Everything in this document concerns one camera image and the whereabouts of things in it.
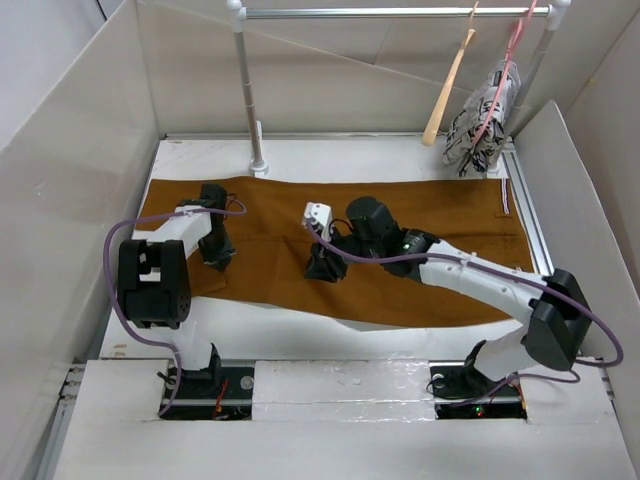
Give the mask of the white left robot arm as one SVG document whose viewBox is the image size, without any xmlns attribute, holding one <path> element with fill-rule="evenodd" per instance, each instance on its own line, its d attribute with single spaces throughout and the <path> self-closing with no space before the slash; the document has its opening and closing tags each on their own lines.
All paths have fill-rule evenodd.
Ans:
<svg viewBox="0 0 640 480">
<path fill-rule="evenodd" d="M 116 298 L 124 324 L 137 341 L 176 352 L 181 372 L 169 380 L 188 383 L 205 397 L 220 390 L 223 373 L 217 349 L 188 318 L 187 261 L 198 253 L 209 269 L 222 272 L 229 265 L 235 254 L 224 226 L 229 203 L 223 187 L 206 184 L 198 198 L 180 201 L 146 240 L 125 240 L 118 251 Z"/>
</svg>

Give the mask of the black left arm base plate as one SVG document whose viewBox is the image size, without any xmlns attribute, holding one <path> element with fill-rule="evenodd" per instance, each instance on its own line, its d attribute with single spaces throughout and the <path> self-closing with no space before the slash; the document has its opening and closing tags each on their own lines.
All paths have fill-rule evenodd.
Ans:
<svg viewBox="0 0 640 480">
<path fill-rule="evenodd" d="M 243 421 L 252 417 L 254 363 L 223 363 L 218 386 L 182 380 L 177 396 L 160 416 L 169 421 Z"/>
</svg>

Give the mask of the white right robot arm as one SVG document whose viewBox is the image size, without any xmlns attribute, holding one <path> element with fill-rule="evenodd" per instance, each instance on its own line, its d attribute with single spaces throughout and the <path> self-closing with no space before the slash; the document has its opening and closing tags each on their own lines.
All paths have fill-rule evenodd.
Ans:
<svg viewBox="0 0 640 480">
<path fill-rule="evenodd" d="M 542 276 L 482 259 L 425 231 L 400 227 L 373 197 L 354 200 L 346 214 L 349 232 L 343 235 L 330 206 L 306 205 L 302 224 L 316 240 L 306 278 L 335 283 L 351 264 L 379 265 L 395 277 L 494 307 L 521 325 L 498 339 L 477 343 L 461 367 L 434 374 L 429 386 L 435 396 L 479 397 L 537 365 L 557 372 L 573 370 L 593 319 L 571 273 L 557 269 Z"/>
</svg>

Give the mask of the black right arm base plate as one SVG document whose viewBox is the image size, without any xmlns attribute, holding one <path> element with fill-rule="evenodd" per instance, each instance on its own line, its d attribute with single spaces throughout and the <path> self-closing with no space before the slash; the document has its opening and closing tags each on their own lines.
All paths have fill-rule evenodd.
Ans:
<svg viewBox="0 0 640 480">
<path fill-rule="evenodd" d="M 526 420 L 521 390 L 513 381 L 486 380 L 462 362 L 430 362 L 425 387 L 437 420 Z"/>
</svg>

